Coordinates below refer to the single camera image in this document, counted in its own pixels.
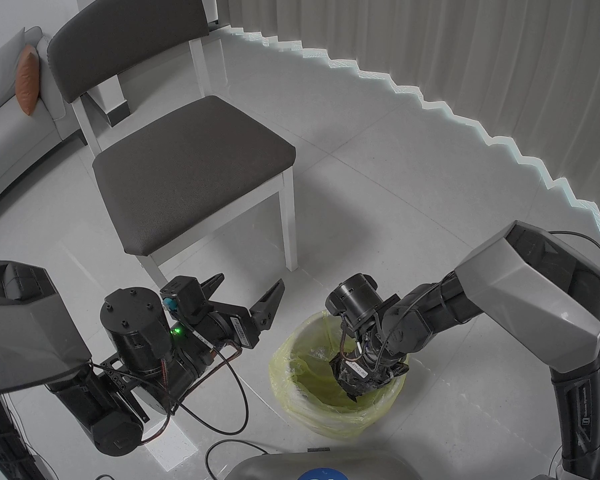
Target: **light under curtain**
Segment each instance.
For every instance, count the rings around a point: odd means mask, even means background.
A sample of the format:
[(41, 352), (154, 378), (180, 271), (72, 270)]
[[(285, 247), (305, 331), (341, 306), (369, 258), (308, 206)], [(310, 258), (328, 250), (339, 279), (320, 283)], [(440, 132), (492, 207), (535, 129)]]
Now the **light under curtain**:
[(600, 208), (600, 0), (217, 0), (221, 24), (301, 40), (444, 100)]

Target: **beige curtain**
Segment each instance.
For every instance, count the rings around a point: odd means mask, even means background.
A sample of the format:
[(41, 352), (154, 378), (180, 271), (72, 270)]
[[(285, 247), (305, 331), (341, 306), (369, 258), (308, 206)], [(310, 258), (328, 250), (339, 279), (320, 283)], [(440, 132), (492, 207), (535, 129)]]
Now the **beige curtain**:
[(221, 24), (389, 73), (600, 208), (600, 0), (217, 0)]

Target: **logo on robot arm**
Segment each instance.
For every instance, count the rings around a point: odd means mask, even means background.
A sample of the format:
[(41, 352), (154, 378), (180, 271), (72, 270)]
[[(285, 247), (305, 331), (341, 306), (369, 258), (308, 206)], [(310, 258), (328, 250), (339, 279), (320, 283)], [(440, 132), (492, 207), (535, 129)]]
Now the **logo on robot arm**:
[(318, 468), (307, 471), (298, 480), (349, 480), (343, 473), (330, 468)]

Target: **yellow trash bag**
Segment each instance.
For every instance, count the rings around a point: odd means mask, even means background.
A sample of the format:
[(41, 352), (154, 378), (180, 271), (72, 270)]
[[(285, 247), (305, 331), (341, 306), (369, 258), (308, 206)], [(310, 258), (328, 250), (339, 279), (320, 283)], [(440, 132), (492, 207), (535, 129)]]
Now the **yellow trash bag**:
[[(340, 353), (342, 320), (327, 311), (298, 327), (269, 362), (271, 388), (283, 409), (312, 431), (331, 438), (359, 436), (389, 412), (404, 375), (353, 402), (333, 378), (329, 361)], [(354, 348), (347, 337), (345, 350)]]

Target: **chair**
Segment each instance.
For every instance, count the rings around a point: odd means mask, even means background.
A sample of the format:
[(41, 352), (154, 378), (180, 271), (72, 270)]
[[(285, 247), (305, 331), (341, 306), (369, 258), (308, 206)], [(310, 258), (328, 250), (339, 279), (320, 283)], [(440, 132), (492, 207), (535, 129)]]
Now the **chair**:
[[(125, 252), (161, 288), (160, 265), (278, 193), (285, 262), (297, 267), (292, 167), (296, 149), (220, 98), (200, 37), (202, 0), (96, 0), (51, 40), (48, 60), (94, 155), (98, 188)], [(101, 150), (82, 96), (104, 80), (184, 41), (202, 98)]]

